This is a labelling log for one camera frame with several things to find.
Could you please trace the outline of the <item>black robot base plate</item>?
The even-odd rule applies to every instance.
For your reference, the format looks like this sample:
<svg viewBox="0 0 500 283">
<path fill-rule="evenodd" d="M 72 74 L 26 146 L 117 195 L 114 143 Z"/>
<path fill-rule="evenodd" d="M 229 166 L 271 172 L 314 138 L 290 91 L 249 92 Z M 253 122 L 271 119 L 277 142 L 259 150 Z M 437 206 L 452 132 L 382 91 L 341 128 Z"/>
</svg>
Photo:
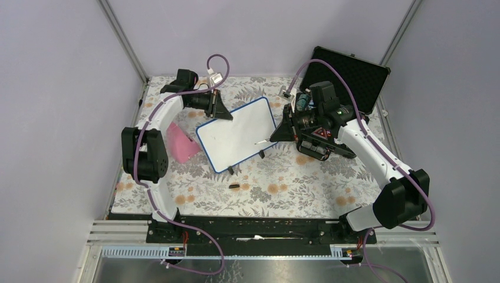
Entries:
<svg viewBox="0 0 500 283">
<path fill-rule="evenodd" d="M 179 244 L 189 256 L 327 256 L 331 245 L 377 242 L 336 219 L 178 215 L 177 226 L 149 220 L 147 243 Z"/>
</svg>

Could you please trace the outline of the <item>silver black marker pen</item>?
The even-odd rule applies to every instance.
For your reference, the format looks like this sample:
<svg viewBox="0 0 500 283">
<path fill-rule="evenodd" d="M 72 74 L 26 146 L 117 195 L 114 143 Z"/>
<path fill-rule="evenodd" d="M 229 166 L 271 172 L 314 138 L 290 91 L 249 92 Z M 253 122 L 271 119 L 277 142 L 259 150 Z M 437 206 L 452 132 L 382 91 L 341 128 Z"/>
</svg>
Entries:
<svg viewBox="0 0 500 283">
<path fill-rule="evenodd" d="M 258 141 L 254 144 L 257 145 L 257 144 L 264 144 L 264 143 L 269 143 L 269 142 L 270 142 L 269 139 L 265 139 L 265 140 Z"/>
</svg>

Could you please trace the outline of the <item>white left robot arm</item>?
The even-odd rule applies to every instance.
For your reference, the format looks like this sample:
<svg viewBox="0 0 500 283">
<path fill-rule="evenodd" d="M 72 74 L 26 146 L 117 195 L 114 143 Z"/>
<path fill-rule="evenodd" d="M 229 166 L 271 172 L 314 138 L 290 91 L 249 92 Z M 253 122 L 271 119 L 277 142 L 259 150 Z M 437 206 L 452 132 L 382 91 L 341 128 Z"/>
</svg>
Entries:
<svg viewBox="0 0 500 283">
<path fill-rule="evenodd" d="M 202 110 L 211 119 L 232 120 L 225 107 L 219 87 L 228 75 L 208 69 L 207 89 L 196 89 L 198 75 L 179 69 L 176 79 L 160 89 L 161 98 L 148 118 L 135 127 L 121 132 L 123 170 L 143 186 L 152 207 L 152 218 L 164 222 L 160 234 L 168 242 L 178 241 L 183 234 L 179 210 L 172 197 L 163 189 L 169 158 L 164 138 L 174 118 L 184 109 Z"/>
</svg>

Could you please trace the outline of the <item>blue framed whiteboard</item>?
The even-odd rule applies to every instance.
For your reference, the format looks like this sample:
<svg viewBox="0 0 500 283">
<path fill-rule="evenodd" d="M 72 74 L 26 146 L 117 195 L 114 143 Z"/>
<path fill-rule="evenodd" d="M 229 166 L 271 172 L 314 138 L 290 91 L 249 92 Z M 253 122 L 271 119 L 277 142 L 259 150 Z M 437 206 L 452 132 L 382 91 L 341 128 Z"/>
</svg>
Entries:
<svg viewBox="0 0 500 283">
<path fill-rule="evenodd" d="M 196 135 L 215 173 L 228 170 L 276 144 L 269 139 L 277 128 L 269 100 L 260 97 L 231 111 L 233 120 L 214 119 L 196 128 Z"/>
</svg>

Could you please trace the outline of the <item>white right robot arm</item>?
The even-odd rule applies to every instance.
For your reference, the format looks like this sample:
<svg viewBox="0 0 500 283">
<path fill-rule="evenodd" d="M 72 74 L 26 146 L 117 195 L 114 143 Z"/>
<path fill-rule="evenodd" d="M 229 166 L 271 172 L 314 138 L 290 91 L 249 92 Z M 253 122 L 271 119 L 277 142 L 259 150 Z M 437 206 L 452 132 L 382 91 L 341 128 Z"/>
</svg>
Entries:
<svg viewBox="0 0 500 283">
<path fill-rule="evenodd" d="M 356 105 L 340 104 L 329 81 L 315 83 L 310 91 L 298 93 L 282 87 L 280 96 L 289 101 L 282 121 L 269 142 L 295 142 L 302 154 L 325 161 L 331 153 L 358 157 L 380 187 L 377 199 L 340 217 L 338 235 L 352 243 L 366 229 L 404 227 L 427 210 L 429 175 L 413 170 L 399 160 L 368 128 Z"/>
</svg>

